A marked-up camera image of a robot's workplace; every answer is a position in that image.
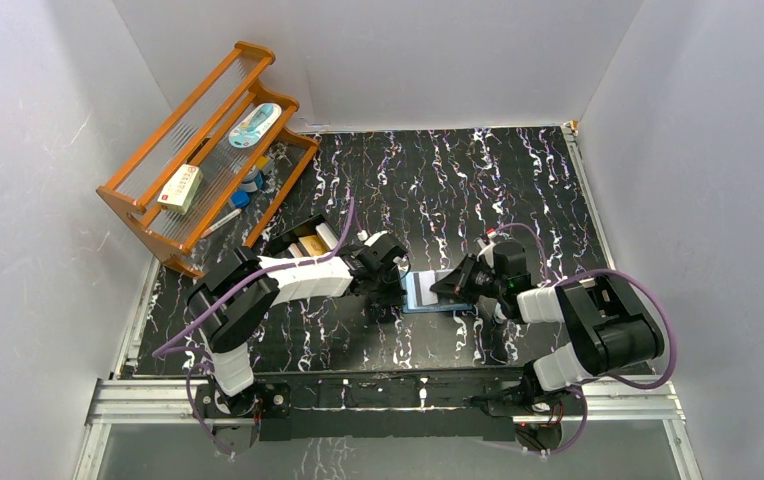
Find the white striped credit card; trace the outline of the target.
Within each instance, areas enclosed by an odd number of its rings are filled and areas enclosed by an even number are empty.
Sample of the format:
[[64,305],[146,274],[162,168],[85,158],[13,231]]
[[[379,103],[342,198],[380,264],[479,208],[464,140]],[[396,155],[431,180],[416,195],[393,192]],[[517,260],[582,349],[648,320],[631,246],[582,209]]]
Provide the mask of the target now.
[[438,303],[438,295],[431,290],[431,287],[436,281],[435,271],[421,271],[415,274],[414,287],[416,306],[432,306]]

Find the blue card holder wallet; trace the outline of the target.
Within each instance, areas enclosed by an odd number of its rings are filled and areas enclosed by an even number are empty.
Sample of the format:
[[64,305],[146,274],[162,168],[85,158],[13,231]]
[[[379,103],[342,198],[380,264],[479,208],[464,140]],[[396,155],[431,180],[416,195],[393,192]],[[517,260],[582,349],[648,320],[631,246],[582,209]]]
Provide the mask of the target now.
[[401,285],[405,290],[404,303],[402,305],[403,313],[444,313],[472,310],[472,304],[431,290],[432,285],[446,277],[449,273],[451,273],[449,269],[407,273],[401,280]]

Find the black plastic card box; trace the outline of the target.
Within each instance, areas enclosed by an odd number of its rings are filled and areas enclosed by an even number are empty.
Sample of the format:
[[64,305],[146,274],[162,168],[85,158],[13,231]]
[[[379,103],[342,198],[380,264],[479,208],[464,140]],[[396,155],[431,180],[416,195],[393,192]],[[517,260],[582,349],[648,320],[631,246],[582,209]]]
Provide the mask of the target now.
[[339,241],[327,218],[317,214],[275,235],[267,242],[263,255],[281,259],[322,257],[338,252]]

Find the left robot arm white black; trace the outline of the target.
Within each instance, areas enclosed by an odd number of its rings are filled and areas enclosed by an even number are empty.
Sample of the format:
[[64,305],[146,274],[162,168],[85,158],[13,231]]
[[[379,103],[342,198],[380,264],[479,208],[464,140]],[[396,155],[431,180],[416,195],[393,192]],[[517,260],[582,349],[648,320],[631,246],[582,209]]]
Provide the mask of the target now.
[[399,305],[405,295],[400,264],[406,247],[379,232],[358,245],[325,255],[271,258],[240,247],[188,293],[187,312],[199,324],[213,365],[218,403],[233,416],[257,400],[247,341],[271,307],[311,298],[359,296],[379,306]]

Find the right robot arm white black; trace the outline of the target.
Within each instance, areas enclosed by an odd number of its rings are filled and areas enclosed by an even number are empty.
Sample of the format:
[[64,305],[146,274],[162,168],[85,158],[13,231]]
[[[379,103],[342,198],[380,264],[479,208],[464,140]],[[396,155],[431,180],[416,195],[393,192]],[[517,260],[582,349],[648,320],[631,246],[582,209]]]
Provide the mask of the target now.
[[669,328],[655,320],[639,287],[626,275],[596,270],[539,287],[522,244],[487,238],[480,244],[478,254],[466,255],[430,291],[467,304],[493,299],[501,319],[561,323],[569,338],[524,365],[519,385],[502,393],[509,400],[545,414],[572,388],[669,351]]

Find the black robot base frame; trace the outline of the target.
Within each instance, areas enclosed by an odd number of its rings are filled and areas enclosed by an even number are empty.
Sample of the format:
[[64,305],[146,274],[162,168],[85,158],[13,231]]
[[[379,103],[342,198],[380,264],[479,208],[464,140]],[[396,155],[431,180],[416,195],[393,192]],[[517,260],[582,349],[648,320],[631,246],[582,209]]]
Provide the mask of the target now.
[[504,442],[528,432],[531,450],[564,445],[582,421],[684,419],[671,384],[634,389],[606,378],[527,404],[511,367],[266,373],[235,400],[201,375],[102,380],[87,414],[92,429],[191,426],[219,451],[260,442],[354,437],[473,437]]

